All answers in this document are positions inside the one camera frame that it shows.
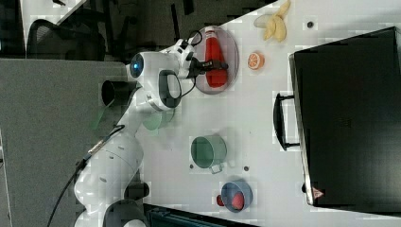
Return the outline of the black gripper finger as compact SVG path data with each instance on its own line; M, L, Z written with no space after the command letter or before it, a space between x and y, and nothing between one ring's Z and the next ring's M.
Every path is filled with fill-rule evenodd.
M202 71L212 71L212 70L226 70L229 65L223 61L210 60L205 61L201 64Z

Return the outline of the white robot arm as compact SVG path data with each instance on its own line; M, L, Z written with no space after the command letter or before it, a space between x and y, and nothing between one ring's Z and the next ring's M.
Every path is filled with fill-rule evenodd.
M133 93L129 107L118 121L119 130L99 141L78 165L74 192L85 210L74 227L106 225L107 210L124 199L144 157L135 134L152 114L179 106L183 97L180 81L228 67L218 59L199 61L194 54L194 46L180 39L166 52L134 55L127 70L140 88Z

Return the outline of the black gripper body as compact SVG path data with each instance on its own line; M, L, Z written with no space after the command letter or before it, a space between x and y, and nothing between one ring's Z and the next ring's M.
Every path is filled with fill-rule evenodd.
M199 61L196 58L192 58L189 69L188 69L188 77L190 79L196 78L198 75L203 75L206 73L206 70L204 68L204 62Z

